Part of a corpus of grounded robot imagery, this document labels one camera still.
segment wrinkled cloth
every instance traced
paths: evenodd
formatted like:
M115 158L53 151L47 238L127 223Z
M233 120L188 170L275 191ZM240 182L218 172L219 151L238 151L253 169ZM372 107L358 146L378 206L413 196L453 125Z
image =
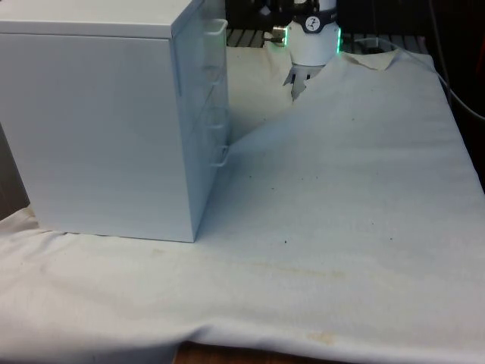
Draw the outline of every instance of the wrinkled cloth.
M170 362L193 340L481 363L484 239L437 76L337 57L231 146L194 244L44 231L30 209L1 221L0 356Z

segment dark background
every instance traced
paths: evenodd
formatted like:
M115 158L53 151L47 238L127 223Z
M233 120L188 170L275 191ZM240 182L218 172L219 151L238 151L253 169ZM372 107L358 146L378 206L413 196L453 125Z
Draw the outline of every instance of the dark background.
M337 0L337 4L344 33L425 36L436 69L443 75L428 0L374 0L374 5L372 0ZM485 64L481 71L477 69L485 37L485 0L433 0L433 4L451 86L467 105L485 115ZM258 0L227 0L230 27L270 30L274 24L290 22L288 16L261 17L257 7ZM485 123L456 102L452 111L485 190Z

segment white cabinet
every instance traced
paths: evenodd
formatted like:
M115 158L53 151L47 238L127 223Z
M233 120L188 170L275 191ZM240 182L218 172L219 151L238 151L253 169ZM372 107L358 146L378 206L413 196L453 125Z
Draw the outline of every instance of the white cabinet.
M42 228L194 241L227 156L221 6L0 2L1 122Z

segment green light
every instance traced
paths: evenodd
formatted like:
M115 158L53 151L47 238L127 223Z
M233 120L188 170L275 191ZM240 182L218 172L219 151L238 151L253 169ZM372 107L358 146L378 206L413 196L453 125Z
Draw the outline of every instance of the green light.
M340 53L340 46L342 44L342 29L339 28L339 32L336 36L336 52Z

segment white cylindrical part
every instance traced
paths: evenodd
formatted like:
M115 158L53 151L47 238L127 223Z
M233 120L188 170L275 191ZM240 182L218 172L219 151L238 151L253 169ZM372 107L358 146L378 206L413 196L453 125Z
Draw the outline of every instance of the white cylindrical part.
M305 33L300 24L292 21L288 27L287 44L294 64L301 66L323 66L337 53L339 48L339 26L327 24L321 32Z

